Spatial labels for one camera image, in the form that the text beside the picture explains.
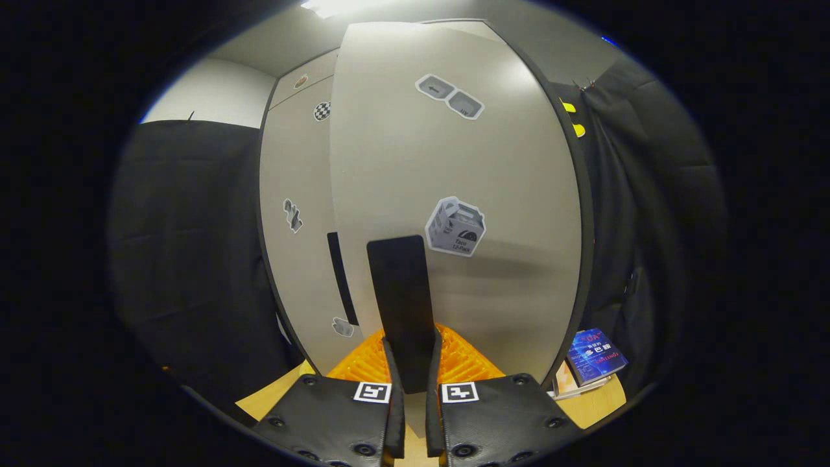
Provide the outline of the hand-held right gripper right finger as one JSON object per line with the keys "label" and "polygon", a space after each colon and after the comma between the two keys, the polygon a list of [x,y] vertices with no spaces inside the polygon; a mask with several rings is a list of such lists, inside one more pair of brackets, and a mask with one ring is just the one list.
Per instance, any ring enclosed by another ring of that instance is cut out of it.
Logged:
{"label": "hand-held right gripper right finger", "polygon": [[584,430],[527,373],[504,374],[457,332],[435,326],[427,454],[442,466],[525,466]]}

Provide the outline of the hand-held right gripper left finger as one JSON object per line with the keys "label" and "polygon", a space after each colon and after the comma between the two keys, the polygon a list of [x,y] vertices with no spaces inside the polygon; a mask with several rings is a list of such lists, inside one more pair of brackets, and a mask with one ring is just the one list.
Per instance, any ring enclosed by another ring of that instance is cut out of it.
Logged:
{"label": "hand-held right gripper left finger", "polygon": [[328,466],[394,465],[405,449],[405,413],[385,332],[368,337],[328,376],[299,375],[253,431]]}

